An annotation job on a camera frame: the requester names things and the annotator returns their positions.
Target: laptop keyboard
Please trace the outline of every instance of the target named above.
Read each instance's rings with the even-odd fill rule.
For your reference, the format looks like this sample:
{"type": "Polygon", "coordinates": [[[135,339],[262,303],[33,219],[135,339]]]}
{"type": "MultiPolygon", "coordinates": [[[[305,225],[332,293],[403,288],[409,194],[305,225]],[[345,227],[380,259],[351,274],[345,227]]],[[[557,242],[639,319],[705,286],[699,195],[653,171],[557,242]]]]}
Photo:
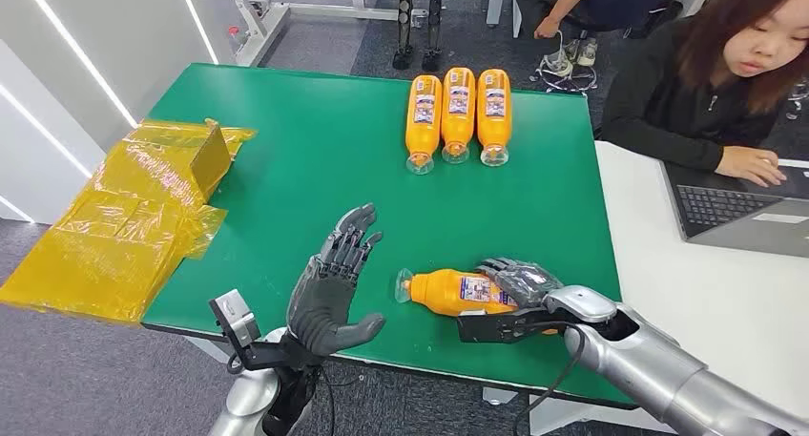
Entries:
{"type": "Polygon", "coordinates": [[[781,197],[682,185],[677,185],[677,194],[685,209],[684,219],[705,226],[718,226],[781,201],[781,197]]]}

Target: laptop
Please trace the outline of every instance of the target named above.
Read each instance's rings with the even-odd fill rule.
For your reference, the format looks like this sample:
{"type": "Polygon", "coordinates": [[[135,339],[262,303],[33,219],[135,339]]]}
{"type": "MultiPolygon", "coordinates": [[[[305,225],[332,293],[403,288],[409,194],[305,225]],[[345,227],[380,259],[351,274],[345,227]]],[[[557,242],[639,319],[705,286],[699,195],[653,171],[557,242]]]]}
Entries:
{"type": "Polygon", "coordinates": [[[809,258],[809,169],[778,168],[787,180],[762,188],[664,162],[683,239],[809,258]]]}

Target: green table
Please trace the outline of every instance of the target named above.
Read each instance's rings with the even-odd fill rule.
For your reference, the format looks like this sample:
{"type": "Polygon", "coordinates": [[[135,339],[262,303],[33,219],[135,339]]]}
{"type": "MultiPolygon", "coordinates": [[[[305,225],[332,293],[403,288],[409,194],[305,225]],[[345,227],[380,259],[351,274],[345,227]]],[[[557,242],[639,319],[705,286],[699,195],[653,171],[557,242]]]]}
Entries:
{"type": "MultiPolygon", "coordinates": [[[[517,344],[458,341],[455,320],[397,303],[393,281],[471,269],[486,257],[535,260],[566,284],[620,299],[584,98],[513,94],[511,160],[459,166],[439,155],[427,176],[405,168],[409,82],[192,65],[150,118],[256,128],[210,203],[228,215],[202,260],[185,260],[143,318],[149,327],[219,336],[208,300],[237,288],[263,333],[284,325],[309,256],[348,209],[373,201],[384,239],[363,270],[351,321],[387,317],[372,342],[345,356],[518,387],[548,385],[568,358],[555,336],[517,344]]],[[[473,154],[479,154],[477,142],[473,154]]],[[[561,386],[585,401],[630,400],[577,368],[561,386]]]]}

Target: woman's hand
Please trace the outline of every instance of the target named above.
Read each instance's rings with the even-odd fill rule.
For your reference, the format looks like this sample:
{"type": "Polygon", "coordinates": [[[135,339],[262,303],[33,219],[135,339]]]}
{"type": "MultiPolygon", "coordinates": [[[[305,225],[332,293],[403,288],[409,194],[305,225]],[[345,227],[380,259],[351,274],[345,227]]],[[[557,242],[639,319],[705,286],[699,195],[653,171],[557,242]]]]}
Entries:
{"type": "Polygon", "coordinates": [[[786,176],[778,169],[778,155],[768,150],[747,147],[724,147],[716,173],[745,178],[763,187],[780,185],[786,176]]]}
{"type": "Polygon", "coordinates": [[[539,23],[536,31],[533,32],[533,38],[553,38],[559,31],[559,24],[561,21],[551,16],[546,17],[539,23]]]}

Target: plastic bottle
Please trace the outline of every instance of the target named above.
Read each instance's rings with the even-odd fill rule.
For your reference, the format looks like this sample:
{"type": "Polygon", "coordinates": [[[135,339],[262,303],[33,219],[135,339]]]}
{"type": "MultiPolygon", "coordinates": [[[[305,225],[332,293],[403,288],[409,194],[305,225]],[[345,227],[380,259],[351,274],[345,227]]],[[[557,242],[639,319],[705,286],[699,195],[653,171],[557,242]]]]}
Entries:
{"type": "Polygon", "coordinates": [[[475,74],[466,67],[453,67],[444,77],[441,117],[441,156],[450,164],[469,159],[469,141],[475,134],[475,74]]]}
{"type": "Polygon", "coordinates": [[[441,92],[441,80],[433,75],[419,75],[410,86],[404,140],[410,152],[407,169],[419,176],[435,165],[432,154],[441,140],[441,92]]]}
{"type": "Polygon", "coordinates": [[[478,80],[478,139],[483,145],[481,161],[487,166],[508,162],[511,139],[511,85],[508,75],[491,69],[478,80]]]}
{"type": "Polygon", "coordinates": [[[489,314],[517,310],[517,304],[488,277],[442,269],[416,274],[402,269],[396,278],[396,301],[414,301],[436,314],[457,317],[465,310],[489,314]]]}

